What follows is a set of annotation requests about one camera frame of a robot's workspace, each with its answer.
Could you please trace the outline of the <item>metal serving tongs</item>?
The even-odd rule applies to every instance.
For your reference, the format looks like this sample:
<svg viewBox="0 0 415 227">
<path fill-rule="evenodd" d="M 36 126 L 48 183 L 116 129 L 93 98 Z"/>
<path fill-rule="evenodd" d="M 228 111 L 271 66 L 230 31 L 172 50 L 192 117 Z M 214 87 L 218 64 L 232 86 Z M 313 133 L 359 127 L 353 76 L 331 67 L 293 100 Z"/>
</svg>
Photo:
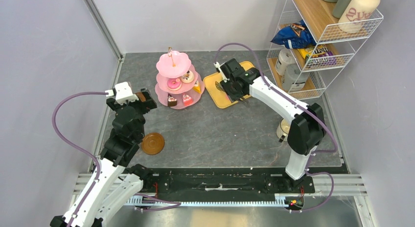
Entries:
<svg viewBox="0 0 415 227">
<path fill-rule="evenodd" d="M 224 95 L 220 95 L 220 94 L 216 94 L 215 97 L 213 97 L 212 99 L 214 100 L 215 104 L 217 107 L 219 107 L 220 109 L 225 109 L 228 108 L 232 105 L 235 105 L 239 102 L 246 104 L 247 106 L 249 106 L 249 103 L 246 102 L 246 100 L 248 98 L 250 98 L 250 95 L 245 95 L 242 98 L 240 98 L 239 100 L 233 101 L 231 102 L 230 98 L 228 97 L 228 95 L 225 93 L 225 90 L 223 89 L 223 87 L 220 85 L 220 83 L 218 83 L 217 81 L 215 82 L 215 87 L 218 91 L 223 92 Z"/>
</svg>

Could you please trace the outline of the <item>chocolate cake slice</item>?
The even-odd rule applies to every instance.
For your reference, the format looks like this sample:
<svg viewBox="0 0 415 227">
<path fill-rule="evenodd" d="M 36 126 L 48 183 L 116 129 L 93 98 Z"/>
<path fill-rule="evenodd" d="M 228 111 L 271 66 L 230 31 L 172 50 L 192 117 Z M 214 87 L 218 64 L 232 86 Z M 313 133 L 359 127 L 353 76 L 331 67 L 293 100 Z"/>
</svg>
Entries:
<svg viewBox="0 0 415 227">
<path fill-rule="evenodd" d="M 172 96 L 171 94 L 168 94 L 167 96 L 167 106 L 168 107 L 175 107 L 178 104 L 178 100 Z"/>
</svg>

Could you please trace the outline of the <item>pink frosted donut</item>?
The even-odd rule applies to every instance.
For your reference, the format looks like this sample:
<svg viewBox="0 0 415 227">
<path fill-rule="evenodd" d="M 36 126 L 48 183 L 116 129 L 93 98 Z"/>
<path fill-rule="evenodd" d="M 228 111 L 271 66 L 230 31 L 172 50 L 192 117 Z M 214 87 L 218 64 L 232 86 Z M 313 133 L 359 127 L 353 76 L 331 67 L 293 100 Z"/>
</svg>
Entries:
<svg viewBox="0 0 415 227">
<path fill-rule="evenodd" d="M 182 81 L 180 80 L 180 78 L 175 78 L 175 79 L 169 78 L 167 80 L 167 87 L 169 90 L 177 91 L 181 88 L 181 86 L 182 86 Z"/>
</svg>

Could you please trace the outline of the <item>red strawberry cake slice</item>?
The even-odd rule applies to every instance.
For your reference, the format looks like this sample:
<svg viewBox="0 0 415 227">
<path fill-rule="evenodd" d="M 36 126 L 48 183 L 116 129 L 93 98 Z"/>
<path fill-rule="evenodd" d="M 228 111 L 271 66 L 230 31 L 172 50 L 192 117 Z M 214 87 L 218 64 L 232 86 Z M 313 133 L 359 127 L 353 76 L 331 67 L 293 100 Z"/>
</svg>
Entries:
<svg viewBox="0 0 415 227">
<path fill-rule="evenodd" d="M 193 98 L 188 94 L 184 93 L 182 95 L 182 100 L 183 100 L 183 104 L 184 104 L 185 107 L 188 107 L 188 106 L 193 104 Z"/>
</svg>

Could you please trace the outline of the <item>yellow cake slice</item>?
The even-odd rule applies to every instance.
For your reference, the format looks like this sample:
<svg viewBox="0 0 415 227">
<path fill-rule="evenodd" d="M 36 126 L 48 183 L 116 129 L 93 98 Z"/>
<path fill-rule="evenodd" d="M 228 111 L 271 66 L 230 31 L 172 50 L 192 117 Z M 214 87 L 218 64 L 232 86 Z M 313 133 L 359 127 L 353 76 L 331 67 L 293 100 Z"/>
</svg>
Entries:
<svg viewBox="0 0 415 227">
<path fill-rule="evenodd" d="M 193 88 L 192 88 L 195 92 L 197 92 L 198 94 L 201 94 L 201 85 L 199 83 L 199 81 L 195 81 Z"/>
</svg>

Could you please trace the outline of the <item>white chocolate-drizzle donut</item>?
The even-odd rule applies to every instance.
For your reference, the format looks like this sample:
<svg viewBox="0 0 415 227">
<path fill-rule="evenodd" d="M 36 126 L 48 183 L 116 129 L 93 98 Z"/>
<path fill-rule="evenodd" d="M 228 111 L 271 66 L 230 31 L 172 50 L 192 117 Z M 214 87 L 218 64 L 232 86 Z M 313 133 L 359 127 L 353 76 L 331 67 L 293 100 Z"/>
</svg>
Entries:
<svg viewBox="0 0 415 227">
<path fill-rule="evenodd" d="M 186 72 L 186 74 L 184 74 L 184 75 L 182 75 L 182 76 L 180 77 L 180 80 L 181 80 L 183 83 L 185 83 L 185 84 L 187 84 L 187 83 L 191 83 L 194 79 L 195 79 L 195 75 L 194 75 L 194 73 L 193 73 L 192 71 L 190 71 L 190 70 L 188 70 L 188 71 Z"/>
</svg>

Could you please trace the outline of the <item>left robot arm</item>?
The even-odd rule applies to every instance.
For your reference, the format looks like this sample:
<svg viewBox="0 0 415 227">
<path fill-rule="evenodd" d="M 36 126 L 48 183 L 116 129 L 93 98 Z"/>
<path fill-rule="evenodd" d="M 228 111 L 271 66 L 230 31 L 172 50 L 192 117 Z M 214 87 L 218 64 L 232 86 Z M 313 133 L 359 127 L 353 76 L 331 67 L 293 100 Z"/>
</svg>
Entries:
<svg viewBox="0 0 415 227">
<path fill-rule="evenodd" d="M 52 126 L 64 142 L 93 159 L 95 170 L 71 208 L 64 215 L 53 217 L 52 227 L 106 227 L 134 193 L 147 192 L 154 184 L 144 166 L 127 167 L 145 137 L 144 114 L 157 107 L 150 91 L 143 88 L 133 93 L 130 87 L 115 87 L 100 93 L 107 97 L 106 103 L 115 112 L 115 118 L 99 157 L 69 141 L 56 124 L 62 105 L 83 95 L 87 92 L 62 100 L 53 111 Z"/>
</svg>

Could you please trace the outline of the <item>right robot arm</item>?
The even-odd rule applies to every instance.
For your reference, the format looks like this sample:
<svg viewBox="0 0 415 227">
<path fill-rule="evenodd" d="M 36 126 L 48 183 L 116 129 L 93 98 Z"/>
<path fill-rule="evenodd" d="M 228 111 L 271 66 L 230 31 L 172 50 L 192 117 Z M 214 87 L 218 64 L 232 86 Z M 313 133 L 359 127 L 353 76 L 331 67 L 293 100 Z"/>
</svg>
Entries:
<svg viewBox="0 0 415 227">
<path fill-rule="evenodd" d="M 285 167 L 282 185 L 288 192 L 296 192 L 306 177 L 310 155 L 325 136 L 324 115 L 318 104 L 308 105 L 285 93 L 263 73 L 250 68 L 244 70 L 234 58 L 219 64 L 214 63 L 222 76 L 220 86 L 234 102 L 250 95 L 274 110 L 290 125 L 287 136 L 291 148 L 289 162 Z"/>
</svg>

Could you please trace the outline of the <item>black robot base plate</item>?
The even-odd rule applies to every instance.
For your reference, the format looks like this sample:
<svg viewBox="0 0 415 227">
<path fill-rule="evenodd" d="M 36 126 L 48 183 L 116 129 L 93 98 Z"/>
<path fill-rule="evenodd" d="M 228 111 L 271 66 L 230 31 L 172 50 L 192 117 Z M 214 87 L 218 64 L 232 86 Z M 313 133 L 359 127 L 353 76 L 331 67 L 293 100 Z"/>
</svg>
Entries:
<svg viewBox="0 0 415 227">
<path fill-rule="evenodd" d="M 174 202 L 273 201 L 315 191 L 310 176 L 292 181 L 282 167 L 150 168 L 141 190 Z"/>
</svg>

